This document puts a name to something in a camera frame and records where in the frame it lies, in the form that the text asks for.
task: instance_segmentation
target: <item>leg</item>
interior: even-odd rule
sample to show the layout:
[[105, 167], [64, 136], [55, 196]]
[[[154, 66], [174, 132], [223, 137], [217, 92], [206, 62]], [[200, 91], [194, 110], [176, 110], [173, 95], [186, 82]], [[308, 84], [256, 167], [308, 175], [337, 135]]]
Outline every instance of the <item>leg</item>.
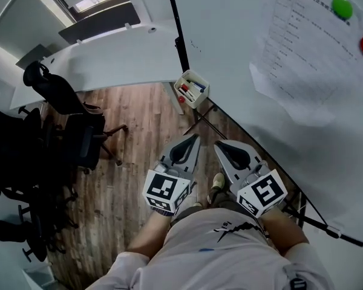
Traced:
[[183, 210], [179, 215], [177, 215], [175, 220], [171, 222], [171, 227], [173, 227], [177, 222], [181, 221], [183, 218], [188, 217], [189, 215], [201, 210], [203, 210], [203, 206], [199, 202], [196, 202], [194, 206], [191, 206], [186, 210]]
[[184, 112], [183, 112], [182, 107], [180, 106], [179, 101], [177, 100], [177, 96], [174, 91], [174, 85], [172, 83], [162, 83], [162, 84], [163, 84], [164, 90], [168, 94], [169, 99], [170, 99], [172, 105], [174, 106], [176, 112], [179, 115], [183, 115]]
[[237, 211], [246, 216], [251, 216], [242, 206], [237, 203], [234, 196], [223, 191], [224, 175], [218, 173], [214, 177], [213, 186], [207, 196], [210, 208], [225, 208], [227, 210]]
[[105, 146], [105, 144], [101, 144], [101, 147], [104, 149], [104, 151], [106, 151], [107, 152], [107, 154], [109, 155], [109, 157], [111, 158], [111, 159], [113, 159], [114, 160], [114, 162], [116, 162], [116, 164], [118, 165], [118, 166], [120, 166], [121, 164], [122, 164], [122, 161], [121, 160], [119, 160], [116, 156], [114, 156], [113, 155], [113, 153], [109, 150], [109, 148], [107, 148], [106, 146]]

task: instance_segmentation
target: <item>black office chair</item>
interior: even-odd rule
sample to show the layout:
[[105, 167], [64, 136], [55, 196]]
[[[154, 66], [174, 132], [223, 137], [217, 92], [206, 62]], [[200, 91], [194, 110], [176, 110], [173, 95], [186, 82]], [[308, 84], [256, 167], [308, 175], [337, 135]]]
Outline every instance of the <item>black office chair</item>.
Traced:
[[71, 114], [62, 137], [62, 154], [67, 163], [94, 170], [102, 148], [118, 166], [122, 164], [103, 142], [121, 129], [127, 131], [127, 125], [123, 124], [105, 132], [102, 110], [82, 103], [64, 78], [51, 74], [38, 61], [26, 67], [23, 82], [43, 96], [58, 113]]
[[31, 222], [25, 221], [16, 225], [0, 220], [0, 241], [18, 243], [27, 241], [30, 250], [23, 249], [23, 253], [29, 262], [31, 262], [30, 254], [34, 254], [40, 262], [47, 257], [46, 244]]
[[33, 110], [24, 120], [0, 112], [0, 194], [32, 188], [41, 173], [41, 116]]

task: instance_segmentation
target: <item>pen holder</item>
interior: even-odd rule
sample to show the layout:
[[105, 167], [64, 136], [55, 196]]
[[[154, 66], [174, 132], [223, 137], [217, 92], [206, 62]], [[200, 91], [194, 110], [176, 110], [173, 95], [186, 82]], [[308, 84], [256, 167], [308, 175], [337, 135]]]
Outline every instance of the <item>pen holder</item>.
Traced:
[[[183, 89], [183, 85], [187, 86], [187, 92]], [[174, 85], [176, 94], [181, 103], [186, 103], [191, 108], [195, 109], [208, 96], [209, 84], [202, 79], [193, 70], [187, 70], [176, 81]]]

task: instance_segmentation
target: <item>person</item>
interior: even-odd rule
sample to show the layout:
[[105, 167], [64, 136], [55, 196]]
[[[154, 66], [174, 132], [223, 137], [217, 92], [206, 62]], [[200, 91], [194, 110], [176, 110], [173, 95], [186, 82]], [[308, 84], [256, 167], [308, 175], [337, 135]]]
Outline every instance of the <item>person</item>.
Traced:
[[154, 211], [110, 271], [89, 290], [112, 289], [333, 289], [316, 251], [297, 224], [273, 208], [263, 229], [223, 191], [215, 176], [201, 204], [171, 216]]

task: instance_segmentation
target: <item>white desk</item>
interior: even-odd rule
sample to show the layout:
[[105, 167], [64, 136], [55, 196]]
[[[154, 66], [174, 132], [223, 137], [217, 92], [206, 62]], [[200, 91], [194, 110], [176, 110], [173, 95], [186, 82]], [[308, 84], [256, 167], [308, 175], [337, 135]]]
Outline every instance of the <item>white desk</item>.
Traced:
[[[148, 33], [152, 27], [157, 30]], [[52, 74], [65, 78], [75, 91], [175, 82], [182, 74], [175, 48], [177, 36], [173, 20], [153, 23], [74, 44], [42, 63]], [[13, 96], [11, 109], [41, 100], [43, 98], [37, 92], [21, 82]]]
[[[262, 0], [175, 0], [189, 66], [209, 97], [283, 167], [331, 226], [363, 241], [363, 89], [325, 128], [295, 124], [249, 71]], [[354, 0], [363, 9], [363, 0]]]

